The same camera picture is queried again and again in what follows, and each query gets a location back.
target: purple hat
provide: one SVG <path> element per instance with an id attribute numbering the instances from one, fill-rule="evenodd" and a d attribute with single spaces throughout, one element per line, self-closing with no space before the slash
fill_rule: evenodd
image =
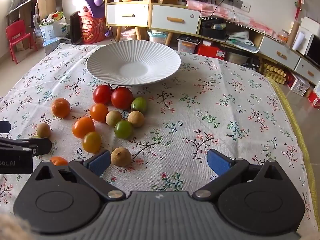
<path id="1" fill-rule="evenodd" d="M 88 9 L 91 11 L 91 15 L 94 18 L 105 17 L 105 3 L 103 0 L 85 0 Z"/>

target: floral tablecloth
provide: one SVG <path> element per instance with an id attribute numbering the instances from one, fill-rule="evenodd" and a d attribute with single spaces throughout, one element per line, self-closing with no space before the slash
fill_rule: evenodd
<path id="1" fill-rule="evenodd" d="M 89 55 L 101 46 L 60 44 L 28 71 L 2 98 L 0 118 L 12 130 L 3 137 L 29 138 L 37 124 L 52 129 L 52 150 L 34 158 L 62 156 L 68 161 L 89 158 L 71 127 L 88 115 L 92 92 L 102 82 L 86 70 Z M 274 89 L 262 75 L 215 58 L 178 53 L 181 67 L 172 77 L 148 86 L 136 86 L 134 96 L 148 100 L 145 124 L 129 140 L 119 139 L 106 124 L 95 123 L 101 148 L 110 152 L 120 146 L 132 154 L 128 168 L 110 166 L 103 178 L 127 194 L 131 190 L 194 192 L 216 178 L 206 162 L 215 148 L 231 157 L 262 164 L 276 159 L 288 174 L 305 203 L 299 232 L 316 230 L 302 152 Z M 69 100 L 72 111 L 60 119 L 52 115 L 55 98 Z M 123 118 L 128 112 L 121 111 Z M 0 177 L 0 211 L 12 212 L 15 198 L 29 175 Z"/>

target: yellow tablecloth trim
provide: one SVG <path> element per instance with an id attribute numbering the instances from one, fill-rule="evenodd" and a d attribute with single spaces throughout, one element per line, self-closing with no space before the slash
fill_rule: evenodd
<path id="1" fill-rule="evenodd" d="M 316 222 L 318 225 L 318 230 L 320 230 L 320 220 L 318 217 L 318 203 L 317 203 L 317 192 L 316 192 L 316 181 L 315 181 L 315 176 L 313 174 L 313 169 L 310 163 L 310 157 L 309 157 L 309 153 L 307 150 L 307 147 L 304 143 L 304 139 L 300 130 L 300 127 L 297 123 L 297 120 L 294 116 L 294 113 L 291 109 L 291 106 L 287 100 L 287 98 L 285 97 L 283 91 L 281 90 L 281 88 L 278 86 L 278 84 L 276 82 L 274 82 L 272 79 L 268 78 L 268 80 L 271 82 L 272 87 L 274 88 L 274 90 L 276 91 L 280 102 L 282 104 L 282 107 L 285 110 L 285 113 L 287 114 L 291 127 L 293 129 L 293 132 L 295 134 L 295 136 L 297 137 L 297 141 L 298 141 L 298 145 L 302 151 L 303 154 L 303 161 L 304 161 L 304 165 L 307 171 L 307 176 L 308 176 L 308 183 L 309 183 L 309 188 L 310 188 L 310 192 L 311 192 L 311 198 L 312 198 L 312 205 L 313 205 L 313 210 L 314 210 L 314 214 L 315 214 L 315 218 L 316 218 Z"/>

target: red bucket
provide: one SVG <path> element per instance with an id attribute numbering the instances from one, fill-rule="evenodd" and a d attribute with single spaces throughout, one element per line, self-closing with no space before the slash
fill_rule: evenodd
<path id="1" fill-rule="evenodd" d="M 91 12 L 78 13 L 80 16 L 81 36 L 85 44 L 91 44 L 103 41 L 104 35 L 104 17 L 93 18 Z"/>

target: chair backrest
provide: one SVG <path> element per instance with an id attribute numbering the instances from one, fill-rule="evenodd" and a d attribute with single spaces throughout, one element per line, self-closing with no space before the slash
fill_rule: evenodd
<path id="1" fill-rule="evenodd" d="M 26 34 L 26 27 L 24 25 L 24 21 L 19 20 L 12 23 L 5 29 L 5 32 L 7 34 L 7 38 L 9 39 L 9 42 L 11 43 L 12 38 L 14 36 L 17 36 L 18 34 L 20 35 Z"/>

